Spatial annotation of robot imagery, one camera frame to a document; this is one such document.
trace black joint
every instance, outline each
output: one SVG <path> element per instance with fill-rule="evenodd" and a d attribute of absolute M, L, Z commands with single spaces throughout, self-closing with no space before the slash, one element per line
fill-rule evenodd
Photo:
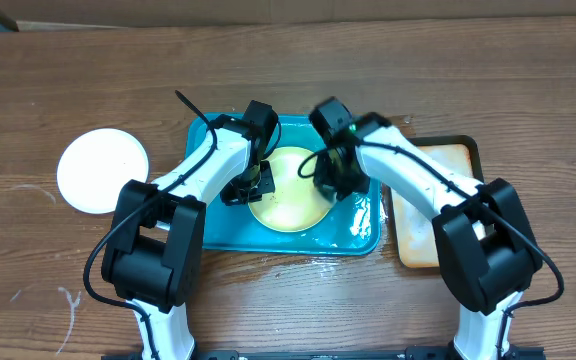
<path fill-rule="evenodd" d="M 272 106 L 253 100 L 241 120 L 225 117 L 226 115 L 219 117 L 224 128 L 240 133 L 252 146 L 248 167 L 220 192 L 221 201 L 227 206 L 259 201 L 262 194 L 275 191 L 270 165 L 263 159 L 272 134 L 279 124 L 279 116 Z"/>
<path fill-rule="evenodd" d="M 153 209 L 135 216 L 108 240 L 101 272 L 117 296 L 167 313 L 185 303 L 197 285 L 206 204 L 191 196 L 162 195 L 154 184 L 131 180 L 119 193 L 112 227 L 153 196 L 161 197 Z M 140 234 L 142 226 L 153 227 L 157 221 L 170 225 L 166 242 Z"/>
<path fill-rule="evenodd" d="M 389 125 L 388 120 L 374 113 L 356 119 L 334 97 L 317 105 L 308 120 L 330 149 L 317 157 L 313 181 L 319 192 L 326 198 L 335 196 L 337 201 L 352 193 L 366 194 L 370 178 L 361 170 L 355 147 L 366 135 Z"/>
<path fill-rule="evenodd" d="M 455 183 L 453 181 L 448 181 L 446 183 L 446 187 L 447 187 L 446 192 L 451 192 L 452 188 L 455 187 Z"/>
<path fill-rule="evenodd" d="M 517 193 L 501 179 L 479 187 L 472 199 L 456 207 L 442 208 L 432 224 L 439 270 L 448 289 L 468 310 L 488 315 L 512 293 L 526 290 L 542 263 L 523 240 L 480 210 L 484 202 L 535 241 Z M 494 225 L 481 240 L 472 227 L 478 221 Z"/>

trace scratch mark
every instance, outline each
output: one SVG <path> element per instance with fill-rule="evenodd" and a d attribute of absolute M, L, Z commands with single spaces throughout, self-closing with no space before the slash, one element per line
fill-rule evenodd
<path fill-rule="evenodd" d="M 57 350 L 57 352 L 55 353 L 55 356 L 59 355 L 61 350 L 64 348 L 64 346 L 66 346 L 66 343 L 68 342 L 68 338 L 72 333 L 72 328 L 75 326 L 75 309 L 77 308 L 77 306 L 79 306 L 79 301 L 81 300 L 81 291 L 79 292 L 79 294 L 77 294 L 77 299 L 74 302 L 72 301 L 72 296 L 70 295 L 70 292 L 66 290 L 66 288 L 60 286 L 59 288 L 57 288 L 57 291 L 66 293 L 66 300 L 68 300 L 68 305 L 70 305 L 70 326 L 68 326 L 68 333 L 66 333 L 66 338 L 64 339 L 64 342 L 63 344 L 61 344 L 59 350 Z"/>
<path fill-rule="evenodd" d="M 379 203 L 379 221 L 384 223 L 388 220 L 388 213 L 386 213 L 386 208 L 384 207 L 384 203 Z"/>
<path fill-rule="evenodd" d="M 17 291 L 17 293 L 10 298 L 10 302 L 17 300 L 17 297 L 19 297 L 19 294 L 21 294 L 21 289 L 19 289 Z"/>
<path fill-rule="evenodd" d="M 21 189 L 25 189 L 25 190 L 39 190 L 42 193 L 44 193 L 44 195 L 48 196 L 48 198 L 50 199 L 50 201 L 52 201 L 53 205 L 57 205 L 57 199 L 55 199 L 55 196 L 53 194 L 51 194 L 50 192 L 44 190 L 41 188 L 41 186 L 38 185 L 33 185 L 33 184 L 21 184 L 21 185 L 15 185 L 13 187 L 10 188 L 11 190 L 21 190 Z"/>

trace black wire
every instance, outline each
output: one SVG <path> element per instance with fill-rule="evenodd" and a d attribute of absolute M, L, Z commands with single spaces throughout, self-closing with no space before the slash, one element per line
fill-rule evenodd
<path fill-rule="evenodd" d="M 277 141 L 275 141 L 275 144 L 270 148 L 270 150 L 266 151 L 263 157 L 264 159 L 268 158 L 268 156 L 270 156 L 270 154 L 272 154 L 272 152 L 275 151 L 277 145 L 279 145 L 279 140 L 281 140 L 281 123 L 279 122 L 279 120 L 277 120 L 277 125 L 279 126 L 279 134 L 277 134 Z"/>
<path fill-rule="evenodd" d="M 333 149 L 336 149 L 339 147 L 343 147 L 343 146 L 355 146 L 355 144 L 336 145 L 336 146 L 326 147 L 325 149 L 318 150 L 318 151 L 314 152 L 313 154 L 311 154 L 307 158 L 305 158 L 304 161 L 301 162 L 301 164 L 299 165 L 299 168 L 297 169 L 297 175 L 301 178 L 309 178 L 309 177 L 314 176 L 314 173 L 308 174 L 308 175 L 302 174 L 302 170 L 303 170 L 305 164 L 308 163 L 308 161 L 310 161 L 311 159 L 313 159 L 313 158 L 315 158 L 321 154 L 324 154 L 330 150 L 333 150 Z M 451 191 L 454 191 L 455 193 L 457 193 L 459 196 L 463 197 L 467 201 L 472 200 L 472 196 L 470 194 L 468 194 L 465 191 L 463 191 L 462 189 L 460 189 L 457 185 L 455 185 L 454 182 L 447 179 L 445 176 L 443 176 L 440 172 L 435 170 L 428 163 L 426 163 L 425 161 L 420 159 L 417 155 L 411 153 L 410 151 L 408 151 L 408 150 L 406 150 L 400 146 L 391 146 L 391 145 L 373 143 L 373 142 L 367 142 L 367 141 L 360 141 L 358 146 L 377 147 L 377 148 L 382 148 L 382 149 L 386 149 L 386 150 L 392 150 L 397 154 L 402 154 L 402 155 L 406 156 L 407 158 L 413 160 L 415 163 L 417 163 L 419 166 L 424 168 L 426 171 L 428 171 L 437 180 L 439 180 L 444 185 L 446 185 L 446 187 L 448 189 L 450 189 Z M 564 278 L 563 278 L 563 275 L 561 274 L 561 272 L 559 271 L 559 269 L 557 268 L 557 265 L 555 265 L 554 261 L 552 261 L 552 259 L 543 250 L 541 250 L 541 248 L 539 246 L 537 246 L 537 244 L 535 244 L 530 239 L 528 239 L 524 234 L 522 234 L 519 230 L 517 230 L 514 226 L 512 226 L 510 223 L 508 223 L 504 218 L 499 216 L 496 212 L 494 212 L 488 206 L 482 204 L 479 201 L 473 201 L 472 203 L 476 204 L 482 211 L 484 211 L 487 215 L 489 215 L 495 221 L 496 224 L 498 224 L 499 226 L 503 227 L 507 231 L 510 231 L 513 234 L 515 234 L 517 237 L 519 237 L 519 239 L 521 239 L 532 251 L 534 251 L 548 265 L 548 267 L 550 268 L 552 273 L 555 275 L 555 279 L 557 280 L 557 291 L 553 295 L 550 295 L 550 296 L 545 297 L 545 298 L 535 299 L 535 300 L 522 301 L 522 302 L 519 302 L 517 304 L 509 306 L 507 309 L 505 309 L 503 311 L 504 314 L 502 316 L 501 328 L 499 330 L 499 337 L 497 339 L 497 358 L 502 359 L 502 346 L 503 346 L 502 343 L 503 343 L 504 334 L 506 332 L 506 325 L 508 323 L 508 317 L 511 317 L 513 311 L 515 311 L 517 309 L 520 309 L 523 307 L 529 307 L 529 306 L 544 305 L 544 304 L 548 304 L 548 303 L 551 303 L 551 302 L 559 299 L 564 293 Z"/>
<path fill-rule="evenodd" d="M 104 304 L 133 310 L 133 311 L 137 312 L 139 315 L 141 315 L 141 321 L 143 321 L 146 325 L 146 333 L 148 335 L 148 345 L 150 346 L 150 352 L 152 354 L 151 357 L 155 360 L 159 360 L 159 353 L 157 352 L 157 349 L 155 348 L 155 340 L 153 337 L 154 335 L 152 332 L 152 326 L 150 324 L 150 315 L 148 315 L 148 313 L 146 313 L 146 311 L 143 308 L 141 308 L 140 306 L 137 306 L 135 304 L 131 304 L 131 303 L 123 302 L 123 301 L 118 301 L 118 300 L 110 299 L 110 298 L 104 297 L 102 295 L 99 295 L 97 292 L 95 292 L 95 290 L 92 288 L 92 285 L 90 284 L 90 270 L 92 268 L 93 262 L 95 261 L 95 258 L 97 257 L 97 255 L 99 254 L 101 249 L 106 245 L 106 243 L 108 243 L 108 240 L 119 229 L 121 229 L 123 226 L 125 226 L 126 223 L 128 223 L 134 217 L 141 214 L 141 212 L 143 212 L 144 210 L 150 209 L 165 194 L 169 193 L 171 190 L 173 190 L 177 186 L 183 184 L 183 182 L 186 179 L 188 179 L 195 171 L 197 171 L 197 169 L 199 169 L 208 160 L 208 158 L 210 158 L 212 153 L 217 149 L 217 133 L 215 132 L 215 129 L 212 127 L 212 125 L 210 124 L 210 121 L 208 121 L 208 119 L 204 116 L 204 114 L 202 114 L 201 111 L 199 111 L 199 109 L 197 109 L 190 102 L 190 100 L 188 100 L 182 93 L 175 90 L 175 94 L 177 94 L 177 97 L 179 98 L 179 100 L 181 100 L 186 106 L 188 106 L 188 108 L 190 110 L 192 110 L 195 114 L 197 114 L 197 116 L 199 116 L 206 123 L 206 126 L 208 127 L 208 130 L 210 131 L 210 134 L 212 135 L 212 144 L 210 145 L 210 149 L 208 150 L 206 155 L 204 155 L 195 165 L 193 165 L 190 169 L 188 169 L 188 171 L 185 174 L 180 175 L 172 184 L 168 185 L 164 189 L 157 192 L 157 194 L 155 196 L 151 197 L 146 202 L 144 202 L 139 207 L 137 207 L 125 219 L 123 219 L 119 224 L 117 224 L 117 226 L 110 229 L 110 231 L 108 231 L 108 233 L 99 241 L 97 246 L 95 246 L 95 248 L 90 253 L 88 260 L 86 261 L 86 266 L 84 266 L 84 274 L 83 274 L 84 287 L 86 288 L 86 291 L 88 292 L 90 297 L 92 297 L 93 299 L 95 299 L 99 302 L 102 302 Z"/>
<path fill-rule="evenodd" d="M 311 178 L 311 177 L 315 176 L 315 172 L 314 172 L 314 171 L 313 171 L 312 173 L 310 173 L 310 174 L 304 175 L 304 174 L 303 174 L 304 166 L 306 166 L 306 164 L 307 164 L 310 160 L 312 160 L 312 159 L 314 159 L 314 158 L 316 158 L 316 157 L 318 157 L 318 156 L 320 156 L 320 155 L 323 155 L 323 154 L 327 153 L 327 152 L 330 151 L 330 150 L 334 150 L 334 149 L 336 149 L 336 148 L 338 148 L 338 147 L 341 147 L 341 146 L 345 146 L 345 145 L 326 147 L 325 149 L 317 150 L 317 151 L 315 151 L 314 153 L 308 155 L 308 156 L 304 159 L 304 161 L 302 161 L 301 164 L 299 164 L 299 167 L 297 168 L 297 176 L 299 176 L 299 177 L 302 178 L 302 179 L 308 179 L 308 178 Z"/>

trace wall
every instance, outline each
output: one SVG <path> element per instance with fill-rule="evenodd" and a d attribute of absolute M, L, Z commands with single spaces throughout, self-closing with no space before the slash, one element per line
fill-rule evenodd
<path fill-rule="evenodd" d="M 576 0 L 0 0 L 13 20 L 185 26 L 576 15 Z"/>

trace robotic arm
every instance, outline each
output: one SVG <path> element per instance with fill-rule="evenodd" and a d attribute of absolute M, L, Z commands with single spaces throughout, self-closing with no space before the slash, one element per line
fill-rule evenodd
<path fill-rule="evenodd" d="M 484 185 L 454 173 L 410 144 L 385 118 L 375 113 L 353 117 L 334 98 L 317 106 L 310 121 L 326 144 L 326 150 L 318 152 L 313 173 L 318 189 L 341 201 L 352 192 L 367 191 L 373 177 L 399 192 L 432 221 L 442 277 L 461 304 L 459 330 L 445 351 L 412 347 L 370 356 L 342 353 L 336 358 L 492 360 L 509 352 L 504 312 L 519 301 L 542 266 L 541 258 L 525 241 L 481 211 L 482 206 L 494 211 L 535 243 L 512 186 L 502 179 Z M 212 122 L 216 148 L 207 136 L 172 172 L 152 184 L 130 181 L 122 189 L 113 228 L 148 199 L 162 195 L 150 211 L 117 229 L 102 263 L 102 277 L 114 285 L 117 295 L 148 314 L 151 329 L 135 313 L 144 342 L 143 359 L 239 356 L 234 351 L 198 354 L 188 331 L 185 302 L 199 274 L 206 206 L 217 194 L 227 205 L 236 205 L 274 191 L 270 166 L 263 159 L 277 124 L 270 106 L 253 101 L 242 119 L 221 115 Z M 197 164 L 202 165 L 181 185 L 159 193 Z M 168 230 L 167 242 L 140 235 L 141 226 Z M 484 226 L 494 226 L 494 230 L 486 234 Z M 513 359 L 545 359 L 543 350 L 512 353 Z M 268 354 L 244 357 L 261 360 Z M 322 358 L 289 353 L 270 357 Z"/>
<path fill-rule="evenodd" d="M 341 200 L 363 190 L 363 177 L 376 178 L 432 221 L 442 277 L 461 303 L 452 343 L 458 357 L 497 359 L 500 333 L 505 354 L 510 344 L 509 324 L 502 325 L 504 311 L 519 301 L 542 260 L 475 205 L 485 203 L 535 242 L 512 186 L 502 179 L 483 185 L 446 169 L 385 118 L 375 113 L 354 118 L 334 98 L 317 106 L 310 121 L 328 149 L 313 174 L 322 191 L 336 191 Z M 495 225 L 494 231 L 486 235 L 483 224 Z"/>
<path fill-rule="evenodd" d="M 199 164 L 149 212 L 117 231 L 104 254 L 103 279 L 115 286 L 119 297 L 148 314 L 151 329 L 135 312 L 143 359 L 153 357 L 151 343 L 159 359 L 188 360 L 193 354 L 195 341 L 188 331 L 185 303 L 199 275 L 206 207 L 218 194 L 226 205 L 235 205 L 274 191 L 272 172 L 263 158 L 277 124 L 272 107 L 252 101 L 242 119 L 221 115 L 211 123 L 216 147 L 207 134 L 170 173 L 152 184 L 132 180 L 122 189 L 113 228 Z M 155 225 L 168 231 L 166 243 L 140 235 L 141 226 Z"/>

